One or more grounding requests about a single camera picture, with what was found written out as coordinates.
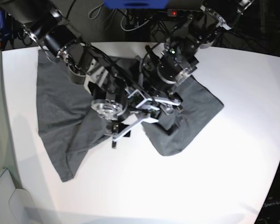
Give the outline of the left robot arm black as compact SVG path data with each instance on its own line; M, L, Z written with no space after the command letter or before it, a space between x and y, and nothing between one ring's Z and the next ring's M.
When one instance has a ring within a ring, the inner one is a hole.
M200 11L187 13L165 38L161 56L155 47L145 46L140 63L143 89L172 94L196 70L199 49L210 47L221 30L229 31L238 22L252 0L204 0Z

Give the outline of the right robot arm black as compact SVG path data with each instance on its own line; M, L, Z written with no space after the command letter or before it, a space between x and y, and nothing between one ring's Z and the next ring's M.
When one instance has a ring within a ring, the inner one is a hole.
M128 74L106 53L85 43L80 33L50 0L0 0L48 59L66 64L70 80L86 85L91 107L102 118L122 122L129 116Z

